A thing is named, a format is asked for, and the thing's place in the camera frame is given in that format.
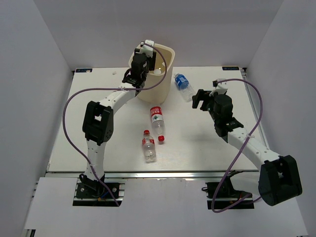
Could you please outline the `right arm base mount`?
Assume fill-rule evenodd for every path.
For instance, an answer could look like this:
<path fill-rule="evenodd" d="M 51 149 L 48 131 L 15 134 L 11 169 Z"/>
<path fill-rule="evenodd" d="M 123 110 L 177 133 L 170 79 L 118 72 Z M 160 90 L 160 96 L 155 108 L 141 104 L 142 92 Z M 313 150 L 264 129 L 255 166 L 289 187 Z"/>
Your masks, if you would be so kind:
<path fill-rule="evenodd" d="M 218 182 L 208 182 L 205 186 L 201 188 L 202 192 L 206 193 L 207 198 L 207 208 L 211 210 L 211 203 L 214 192 L 218 186 Z M 221 186 L 214 203 L 215 210 L 224 209 L 225 207 L 234 204 L 236 201 L 242 199 L 248 193 L 244 191 L 235 190 L 231 184 L 224 182 Z M 254 209 L 254 204 L 252 203 L 252 194 L 238 205 L 232 207 L 231 209 Z"/>

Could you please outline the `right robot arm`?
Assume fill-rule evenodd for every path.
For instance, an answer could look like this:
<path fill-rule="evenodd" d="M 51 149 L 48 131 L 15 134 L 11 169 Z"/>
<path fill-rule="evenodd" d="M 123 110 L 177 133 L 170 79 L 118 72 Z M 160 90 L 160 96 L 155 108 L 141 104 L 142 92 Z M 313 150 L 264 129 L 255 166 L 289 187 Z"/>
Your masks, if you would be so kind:
<path fill-rule="evenodd" d="M 258 169 L 257 175 L 241 175 L 229 166 L 215 191 L 215 201 L 220 189 L 234 197 L 240 191 L 259 195 L 269 206 L 274 206 L 302 194 L 303 188 L 297 162 L 294 157 L 281 156 L 270 150 L 247 132 L 233 116 L 233 103 L 225 89 L 206 91 L 200 89 L 192 97 L 192 108 L 202 104 L 200 110 L 207 111 L 214 121 L 217 135 L 238 149 Z"/>

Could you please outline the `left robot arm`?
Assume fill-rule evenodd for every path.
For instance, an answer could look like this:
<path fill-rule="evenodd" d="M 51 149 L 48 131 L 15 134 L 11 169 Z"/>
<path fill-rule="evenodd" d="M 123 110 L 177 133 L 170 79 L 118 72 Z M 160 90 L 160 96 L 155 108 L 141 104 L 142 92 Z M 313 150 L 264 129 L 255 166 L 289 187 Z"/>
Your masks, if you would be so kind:
<path fill-rule="evenodd" d="M 93 197 L 99 197 L 104 192 L 104 184 L 98 179 L 104 176 L 104 152 L 114 132 L 114 114 L 144 88 L 148 72 L 155 68 L 156 55 L 152 49 L 135 49 L 131 66 L 125 72 L 119 89 L 98 102 L 87 104 L 82 130 L 90 163 L 79 179 L 88 185 L 87 191 Z"/>

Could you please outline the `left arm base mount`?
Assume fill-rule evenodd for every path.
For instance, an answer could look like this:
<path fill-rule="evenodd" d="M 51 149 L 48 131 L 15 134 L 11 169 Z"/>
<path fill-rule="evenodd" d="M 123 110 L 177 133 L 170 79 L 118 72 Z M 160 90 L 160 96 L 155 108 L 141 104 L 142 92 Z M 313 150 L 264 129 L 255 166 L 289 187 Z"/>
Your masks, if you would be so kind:
<path fill-rule="evenodd" d="M 73 199 L 73 206 L 119 207 L 124 196 L 123 183 L 105 182 L 108 189 L 97 180 L 80 174 Z"/>

